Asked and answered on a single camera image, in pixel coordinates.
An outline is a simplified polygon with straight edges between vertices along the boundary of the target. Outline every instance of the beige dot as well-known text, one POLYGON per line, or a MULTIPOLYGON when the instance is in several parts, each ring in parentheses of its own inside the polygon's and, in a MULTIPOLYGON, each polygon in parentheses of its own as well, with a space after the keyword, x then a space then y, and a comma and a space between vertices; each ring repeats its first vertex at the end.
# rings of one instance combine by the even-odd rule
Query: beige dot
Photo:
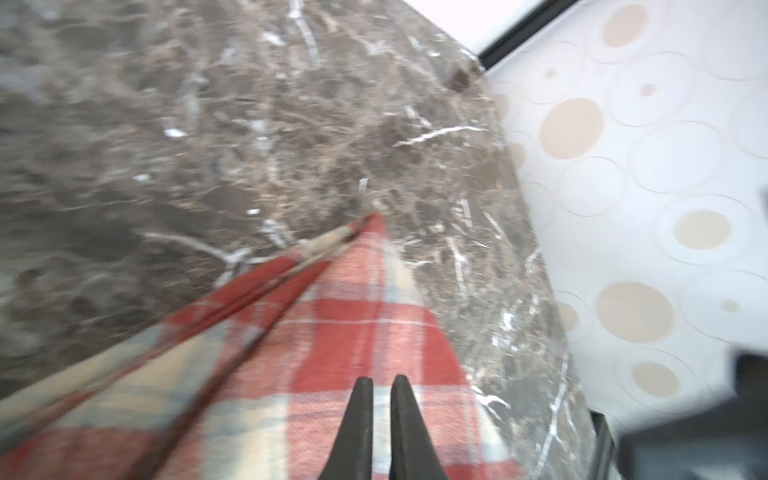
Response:
POLYGON ((624 47, 637 40, 648 23, 648 10, 643 5, 627 5, 608 19, 603 27, 603 43, 624 47))
POLYGON ((528 151, 525 150, 525 147, 515 142, 509 144, 509 150, 512 155, 512 163, 515 165, 515 168, 520 170, 528 160, 528 151))
POLYGON ((668 369, 655 362, 643 362, 632 371, 634 382, 648 395, 668 397, 680 391, 680 380, 668 369))
POLYGON ((712 210, 697 210, 681 217, 674 235, 682 245, 693 250, 712 250, 730 239, 728 218, 712 210))
POLYGON ((544 119, 539 141, 552 157, 567 159, 588 151, 603 131, 603 113, 589 98, 569 98, 544 119))
POLYGON ((560 313, 560 321, 563 323, 565 331, 573 332, 579 323, 576 309, 567 303, 558 302, 558 312, 560 313))
POLYGON ((509 113, 509 99, 504 94, 495 94, 493 96, 493 103, 496 105, 498 116, 504 120, 504 117, 509 113))
POLYGON ((600 292, 596 310, 608 332, 632 343, 658 340, 672 331, 675 322, 669 300, 644 283, 608 285, 600 292))
POLYGON ((654 84, 645 84, 640 89, 640 94, 643 95, 644 97, 653 97, 656 94, 656 90, 658 90, 656 85, 654 85, 654 84))
POLYGON ((723 309, 724 312, 728 312, 728 313, 741 312, 741 304, 738 303, 736 300, 731 300, 730 298, 721 301, 720 308, 723 309))

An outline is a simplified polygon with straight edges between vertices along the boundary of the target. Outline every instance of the plaid cloth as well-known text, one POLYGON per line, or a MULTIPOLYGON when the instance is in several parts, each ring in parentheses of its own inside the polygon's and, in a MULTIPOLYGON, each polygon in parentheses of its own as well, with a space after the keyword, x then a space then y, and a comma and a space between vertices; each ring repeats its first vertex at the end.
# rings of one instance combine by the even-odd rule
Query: plaid cloth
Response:
POLYGON ((450 478, 521 477, 374 214, 0 402, 0 478, 314 480, 359 376, 388 478, 399 373, 450 478))

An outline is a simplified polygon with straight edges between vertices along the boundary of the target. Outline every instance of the black border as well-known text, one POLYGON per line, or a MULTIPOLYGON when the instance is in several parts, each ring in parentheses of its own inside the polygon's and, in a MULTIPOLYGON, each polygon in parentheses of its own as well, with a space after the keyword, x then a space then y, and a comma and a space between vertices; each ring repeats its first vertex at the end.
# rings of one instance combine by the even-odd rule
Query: black border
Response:
POLYGON ((549 22, 555 20, 578 0, 544 0, 531 13, 512 26, 491 46, 483 50, 478 60, 488 70, 512 53, 530 37, 536 35, 549 22))

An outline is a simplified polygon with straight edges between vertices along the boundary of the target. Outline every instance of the marble table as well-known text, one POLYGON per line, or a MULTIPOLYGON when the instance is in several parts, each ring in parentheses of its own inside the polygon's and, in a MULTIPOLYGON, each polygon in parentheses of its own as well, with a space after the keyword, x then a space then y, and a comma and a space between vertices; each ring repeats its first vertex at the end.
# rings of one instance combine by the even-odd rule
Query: marble table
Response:
POLYGON ((0 155, 0 396, 379 211, 528 477, 586 477, 482 69, 399 0, 2 2, 0 155))

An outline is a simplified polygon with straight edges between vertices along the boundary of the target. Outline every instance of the blurry black object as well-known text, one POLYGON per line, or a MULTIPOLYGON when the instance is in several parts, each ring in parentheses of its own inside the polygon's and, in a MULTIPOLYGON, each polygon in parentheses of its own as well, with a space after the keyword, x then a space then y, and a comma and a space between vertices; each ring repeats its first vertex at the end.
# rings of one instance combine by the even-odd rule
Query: blurry black object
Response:
POLYGON ((718 465, 768 479, 768 357, 738 355, 735 374, 735 398, 622 437, 617 464, 625 480, 695 480, 695 468, 718 465))
MULTIPOLYGON (((398 375, 389 398, 390 480, 448 480, 432 446, 408 377, 398 375)), ((370 480, 373 454, 373 381, 360 377, 349 397, 321 480, 370 480)))

